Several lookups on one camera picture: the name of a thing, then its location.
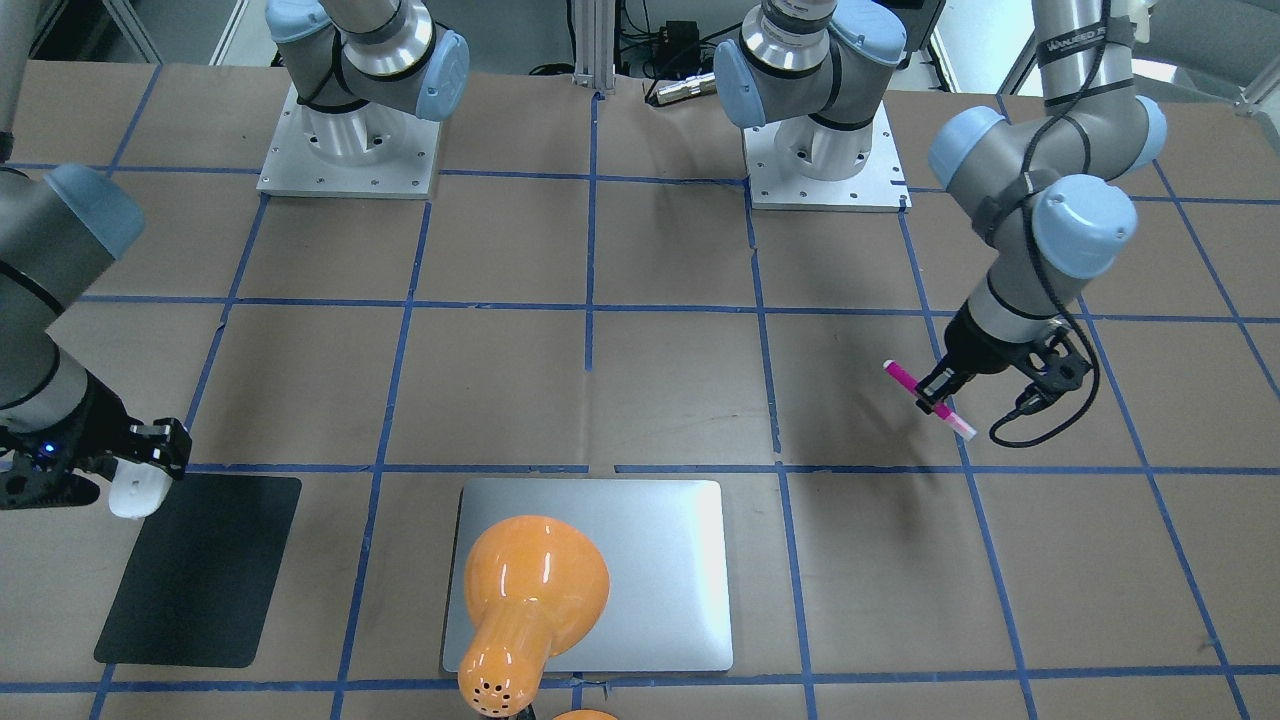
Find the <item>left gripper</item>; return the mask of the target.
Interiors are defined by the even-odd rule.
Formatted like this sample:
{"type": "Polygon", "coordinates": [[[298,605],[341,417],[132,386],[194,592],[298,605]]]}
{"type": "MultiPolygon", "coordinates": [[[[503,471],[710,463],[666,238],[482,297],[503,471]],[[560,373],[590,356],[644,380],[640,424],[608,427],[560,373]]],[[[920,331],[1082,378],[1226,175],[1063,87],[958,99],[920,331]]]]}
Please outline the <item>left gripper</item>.
{"type": "Polygon", "coordinates": [[[1015,368],[1015,346],[1041,333],[1041,319],[1014,313],[997,301],[972,307],[966,301],[948,323],[943,341],[945,366],[936,366],[914,388],[919,409],[943,414],[945,405],[977,375],[996,375],[1015,368]]]}

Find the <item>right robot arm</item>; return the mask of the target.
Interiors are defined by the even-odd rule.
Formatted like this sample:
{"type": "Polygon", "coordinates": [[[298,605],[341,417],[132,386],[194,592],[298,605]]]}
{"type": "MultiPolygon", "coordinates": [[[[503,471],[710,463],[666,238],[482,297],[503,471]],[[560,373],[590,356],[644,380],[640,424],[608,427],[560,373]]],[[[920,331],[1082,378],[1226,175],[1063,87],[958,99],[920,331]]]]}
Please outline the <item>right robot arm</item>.
{"type": "MultiPolygon", "coordinates": [[[[259,188],[291,199],[422,199],[439,129],[465,92],[470,47],[424,1],[270,1],[291,74],[259,188]]],[[[100,488],[166,492],[191,438],[134,419],[49,334],[137,241],[140,205],[104,174],[64,164],[42,179],[3,165],[3,509],[82,506],[100,488]]]]}

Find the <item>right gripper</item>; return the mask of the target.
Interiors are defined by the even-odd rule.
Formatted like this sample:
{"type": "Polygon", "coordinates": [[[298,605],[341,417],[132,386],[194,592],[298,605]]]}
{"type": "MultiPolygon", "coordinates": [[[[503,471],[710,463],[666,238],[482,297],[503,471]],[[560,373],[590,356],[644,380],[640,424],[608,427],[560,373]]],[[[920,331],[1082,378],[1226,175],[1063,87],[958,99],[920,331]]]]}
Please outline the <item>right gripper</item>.
{"type": "Polygon", "coordinates": [[[193,445],[187,427],[177,418],[141,424],[95,375],[86,377],[84,392],[68,414],[56,409],[52,415],[41,409],[35,419],[3,419],[3,452],[13,459],[15,448],[47,439],[73,451],[77,474],[111,478],[116,459],[125,456],[160,469],[174,482],[186,477],[193,445]]]}

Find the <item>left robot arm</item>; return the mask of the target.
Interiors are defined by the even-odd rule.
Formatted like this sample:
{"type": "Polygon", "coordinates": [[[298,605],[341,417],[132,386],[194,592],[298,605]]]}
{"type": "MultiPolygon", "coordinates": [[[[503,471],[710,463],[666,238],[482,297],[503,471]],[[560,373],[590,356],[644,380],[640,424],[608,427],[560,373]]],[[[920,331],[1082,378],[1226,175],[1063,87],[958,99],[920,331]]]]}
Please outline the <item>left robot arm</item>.
{"type": "MultiPolygon", "coordinates": [[[[997,256],[945,332],[945,355],[913,393],[924,413],[977,375],[1029,379],[1016,413],[1082,386],[1092,361],[1070,343],[1065,307],[1111,268],[1137,229],[1115,179],[1162,150],[1167,122],[1139,95],[1132,50],[1147,1],[1034,1],[1044,117],[1014,123],[970,108],[934,137],[929,167],[997,256]]],[[[716,47],[722,108],[742,129],[777,124],[805,176],[841,181],[870,143],[872,122],[908,44],[873,1],[762,1],[716,47]]]]}

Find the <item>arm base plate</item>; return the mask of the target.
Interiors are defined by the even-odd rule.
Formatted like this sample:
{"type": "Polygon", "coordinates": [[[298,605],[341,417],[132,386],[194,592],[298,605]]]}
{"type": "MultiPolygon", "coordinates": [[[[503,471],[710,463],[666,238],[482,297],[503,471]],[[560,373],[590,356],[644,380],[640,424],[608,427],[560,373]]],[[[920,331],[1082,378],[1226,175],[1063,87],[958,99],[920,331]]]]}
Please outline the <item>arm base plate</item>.
{"type": "Polygon", "coordinates": [[[369,104],[328,114],[291,87],[259,173],[273,197],[428,200],[442,123],[369,104]]]}
{"type": "Polygon", "coordinates": [[[797,117],[742,132],[751,205],[767,211],[896,213],[913,206],[883,104],[837,131],[797,117]]]}

